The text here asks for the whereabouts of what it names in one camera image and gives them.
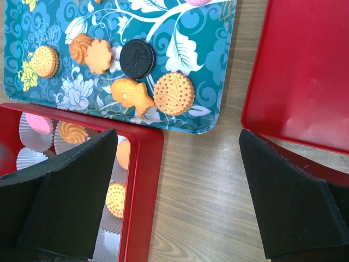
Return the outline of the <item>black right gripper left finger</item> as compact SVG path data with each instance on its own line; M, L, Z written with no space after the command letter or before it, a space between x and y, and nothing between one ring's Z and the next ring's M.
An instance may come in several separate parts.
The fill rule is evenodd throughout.
M117 132L1 179L2 258L91 258L110 183Z

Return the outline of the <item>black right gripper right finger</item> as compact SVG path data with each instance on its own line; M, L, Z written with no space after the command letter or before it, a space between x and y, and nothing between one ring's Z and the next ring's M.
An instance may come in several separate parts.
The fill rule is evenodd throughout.
M247 129L239 146L266 258L347 258L348 174Z

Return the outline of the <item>orange plain oval cookie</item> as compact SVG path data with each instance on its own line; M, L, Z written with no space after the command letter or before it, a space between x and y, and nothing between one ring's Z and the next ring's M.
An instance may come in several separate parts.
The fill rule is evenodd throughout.
M120 142L117 146L117 162L125 170L128 170L129 168L130 149L130 142L127 139Z

